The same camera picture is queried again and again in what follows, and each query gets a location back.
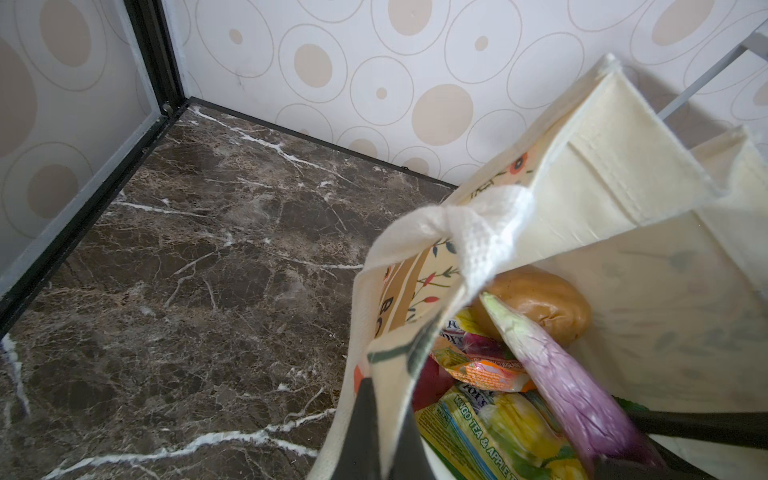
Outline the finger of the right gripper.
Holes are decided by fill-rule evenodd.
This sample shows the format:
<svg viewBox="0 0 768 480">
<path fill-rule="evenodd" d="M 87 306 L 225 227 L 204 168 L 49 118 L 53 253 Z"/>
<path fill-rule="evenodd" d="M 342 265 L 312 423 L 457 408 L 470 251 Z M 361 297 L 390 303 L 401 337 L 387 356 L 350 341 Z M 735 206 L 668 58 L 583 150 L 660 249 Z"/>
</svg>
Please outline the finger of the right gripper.
<svg viewBox="0 0 768 480">
<path fill-rule="evenodd" d="M 767 413 L 679 413 L 635 410 L 632 422 L 647 434 L 767 449 Z"/>
<path fill-rule="evenodd" d="M 683 460 L 658 442 L 652 441 L 652 444 L 666 462 L 665 468 L 600 457 L 595 462 L 593 478 L 597 480 L 715 480 L 714 476 Z"/>
</svg>

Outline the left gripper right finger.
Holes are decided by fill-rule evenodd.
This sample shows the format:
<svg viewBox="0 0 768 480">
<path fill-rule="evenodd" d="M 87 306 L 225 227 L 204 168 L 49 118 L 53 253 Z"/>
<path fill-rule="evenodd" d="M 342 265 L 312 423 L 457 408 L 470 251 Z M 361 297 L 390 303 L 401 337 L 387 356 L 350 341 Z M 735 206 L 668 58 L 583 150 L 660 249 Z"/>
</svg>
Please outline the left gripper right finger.
<svg viewBox="0 0 768 480">
<path fill-rule="evenodd" d="M 435 480 L 413 413 L 405 415 L 389 480 Z"/>
</svg>

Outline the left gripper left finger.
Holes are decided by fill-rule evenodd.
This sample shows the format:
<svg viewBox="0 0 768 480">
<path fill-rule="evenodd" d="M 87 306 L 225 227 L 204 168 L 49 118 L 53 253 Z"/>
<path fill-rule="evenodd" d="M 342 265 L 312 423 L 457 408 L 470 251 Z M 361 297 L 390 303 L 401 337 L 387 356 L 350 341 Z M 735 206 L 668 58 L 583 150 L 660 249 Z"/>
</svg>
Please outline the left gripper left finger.
<svg viewBox="0 0 768 480">
<path fill-rule="evenodd" d="M 379 480 L 377 405 L 371 378 L 364 378 L 355 399 L 332 480 Z"/>
</svg>

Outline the green spring tea candy bag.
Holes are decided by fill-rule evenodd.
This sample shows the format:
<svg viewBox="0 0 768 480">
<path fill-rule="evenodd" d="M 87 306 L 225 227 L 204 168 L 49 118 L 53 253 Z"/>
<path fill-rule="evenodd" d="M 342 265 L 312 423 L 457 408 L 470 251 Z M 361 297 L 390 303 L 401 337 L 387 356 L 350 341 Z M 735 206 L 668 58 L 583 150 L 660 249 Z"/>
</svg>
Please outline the green spring tea candy bag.
<svg viewBox="0 0 768 480">
<path fill-rule="evenodd" d="M 422 438 L 456 479 L 587 479 L 537 391 L 503 393 L 457 383 L 415 413 Z"/>
</svg>

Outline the light purple eggplant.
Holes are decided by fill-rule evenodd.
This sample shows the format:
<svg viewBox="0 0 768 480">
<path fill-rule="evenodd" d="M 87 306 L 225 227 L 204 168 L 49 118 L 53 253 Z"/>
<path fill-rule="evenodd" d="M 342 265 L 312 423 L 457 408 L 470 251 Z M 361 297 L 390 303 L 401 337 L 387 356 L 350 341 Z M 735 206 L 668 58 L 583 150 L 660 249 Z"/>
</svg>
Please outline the light purple eggplant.
<svg viewBox="0 0 768 480">
<path fill-rule="evenodd" d="M 587 472 L 594 473 L 603 457 L 666 466 L 619 403 L 543 327 L 491 293 L 481 293 L 479 300 Z"/>
</svg>

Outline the pink dragon fruit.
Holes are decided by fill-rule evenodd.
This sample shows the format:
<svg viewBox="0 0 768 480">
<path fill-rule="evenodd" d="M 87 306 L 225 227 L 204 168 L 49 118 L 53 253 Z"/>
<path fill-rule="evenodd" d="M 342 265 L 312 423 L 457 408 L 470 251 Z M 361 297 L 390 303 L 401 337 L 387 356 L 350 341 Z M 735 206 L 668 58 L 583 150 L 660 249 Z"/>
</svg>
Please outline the pink dragon fruit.
<svg viewBox="0 0 768 480">
<path fill-rule="evenodd" d="M 456 380 L 433 358 L 428 357 L 414 388 L 411 406 L 419 411 L 439 401 Z"/>
</svg>

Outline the red candy bag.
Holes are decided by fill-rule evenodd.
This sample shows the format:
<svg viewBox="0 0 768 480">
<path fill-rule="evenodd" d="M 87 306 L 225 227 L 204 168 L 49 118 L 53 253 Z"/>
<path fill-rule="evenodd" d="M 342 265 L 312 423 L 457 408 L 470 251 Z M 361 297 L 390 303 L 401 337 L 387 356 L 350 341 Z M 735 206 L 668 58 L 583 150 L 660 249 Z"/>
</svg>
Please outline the red candy bag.
<svg viewBox="0 0 768 480">
<path fill-rule="evenodd" d="M 507 345 L 483 333 L 469 309 L 447 322 L 430 356 L 455 380 L 480 390 L 522 393 L 536 388 Z"/>
</svg>

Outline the potato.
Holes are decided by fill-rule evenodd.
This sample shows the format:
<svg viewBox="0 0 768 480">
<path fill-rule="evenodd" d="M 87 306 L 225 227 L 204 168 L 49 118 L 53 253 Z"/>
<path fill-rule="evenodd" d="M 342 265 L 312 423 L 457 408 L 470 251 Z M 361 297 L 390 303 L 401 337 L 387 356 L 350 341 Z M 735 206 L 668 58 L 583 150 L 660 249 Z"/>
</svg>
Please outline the potato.
<svg viewBox="0 0 768 480">
<path fill-rule="evenodd" d="M 567 280 L 535 266 L 498 274 L 485 291 L 538 323 L 561 346 L 579 339 L 592 324 L 592 307 Z"/>
</svg>

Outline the cream canvas grocery bag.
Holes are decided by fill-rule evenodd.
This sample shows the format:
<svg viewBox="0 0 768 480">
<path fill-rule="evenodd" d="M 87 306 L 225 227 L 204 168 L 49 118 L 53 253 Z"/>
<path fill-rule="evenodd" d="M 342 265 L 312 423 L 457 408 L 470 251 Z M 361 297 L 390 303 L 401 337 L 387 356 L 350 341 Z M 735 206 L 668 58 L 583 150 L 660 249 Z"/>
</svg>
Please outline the cream canvas grocery bag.
<svg viewBox="0 0 768 480">
<path fill-rule="evenodd" d="M 387 477 L 440 330 L 526 265 L 586 297 L 593 323 L 571 353 L 610 393 L 662 411 L 766 410 L 766 161 L 744 127 L 686 147 L 606 55 L 513 147 L 375 240 L 310 477 L 331 479 L 364 378 Z"/>
</svg>

